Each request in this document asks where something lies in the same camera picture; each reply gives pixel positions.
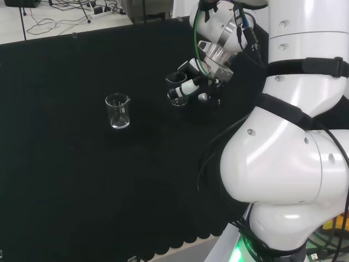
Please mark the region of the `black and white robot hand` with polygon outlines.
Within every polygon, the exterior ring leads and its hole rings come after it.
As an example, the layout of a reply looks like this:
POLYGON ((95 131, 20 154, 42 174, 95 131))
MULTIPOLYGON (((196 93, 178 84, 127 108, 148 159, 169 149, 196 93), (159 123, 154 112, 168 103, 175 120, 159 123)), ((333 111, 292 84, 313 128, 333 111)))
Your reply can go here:
POLYGON ((184 62, 165 78, 167 97, 176 106, 200 102, 211 107, 220 105, 224 82, 205 74, 197 59, 184 62))

